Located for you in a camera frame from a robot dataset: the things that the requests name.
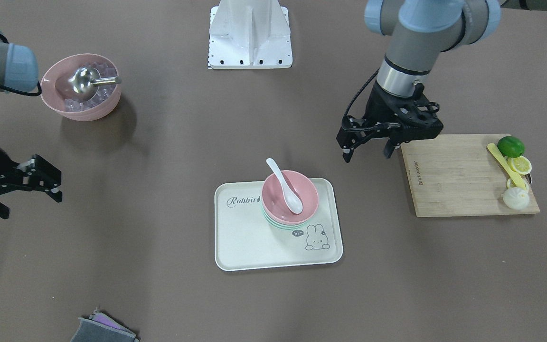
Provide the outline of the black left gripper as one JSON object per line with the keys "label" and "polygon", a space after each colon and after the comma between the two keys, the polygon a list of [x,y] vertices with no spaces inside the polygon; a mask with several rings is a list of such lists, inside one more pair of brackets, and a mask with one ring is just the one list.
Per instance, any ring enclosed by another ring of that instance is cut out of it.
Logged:
{"label": "black left gripper", "polygon": [[354,150],[372,139],[388,139],[383,155],[389,159],[402,143],[436,138],[443,130],[438,118],[439,104],[430,102],[423,91],[424,86],[417,85],[410,97],[403,98],[375,84],[360,119],[348,114],[348,105],[336,136],[343,160],[350,162]]}

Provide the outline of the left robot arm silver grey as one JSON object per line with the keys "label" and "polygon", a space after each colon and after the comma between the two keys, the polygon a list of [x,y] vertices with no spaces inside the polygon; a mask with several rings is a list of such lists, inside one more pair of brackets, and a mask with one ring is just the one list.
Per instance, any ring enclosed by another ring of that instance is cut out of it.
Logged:
{"label": "left robot arm silver grey", "polygon": [[499,25],[497,0],[370,0],[367,28],[390,36],[382,64],[367,80],[371,92],[361,118],[347,111],[337,142],[343,159],[371,139],[387,139],[389,158],[402,143],[434,139],[443,130],[439,104],[424,95],[424,83],[439,54],[472,45]]}

